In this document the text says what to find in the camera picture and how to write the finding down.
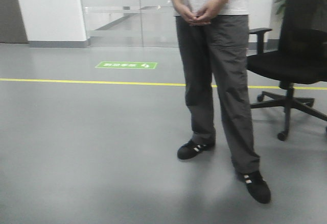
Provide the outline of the person right hand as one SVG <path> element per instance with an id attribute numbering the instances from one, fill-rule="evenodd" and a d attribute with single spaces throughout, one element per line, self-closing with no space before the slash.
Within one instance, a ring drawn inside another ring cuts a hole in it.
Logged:
<path id="1" fill-rule="evenodd" d="M 186 5 L 181 2 L 174 2 L 173 5 L 174 9 L 186 23 L 191 26 L 195 26 L 198 23 L 197 16 Z"/>

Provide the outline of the person left hand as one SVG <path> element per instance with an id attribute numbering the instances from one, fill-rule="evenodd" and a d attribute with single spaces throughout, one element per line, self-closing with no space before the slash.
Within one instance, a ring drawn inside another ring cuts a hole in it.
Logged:
<path id="1" fill-rule="evenodd" d="M 225 0 L 209 0 L 196 13 L 196 19 L 193 22 L 195 26 L 204 26 L 211 23 L 221 11 Z"/>

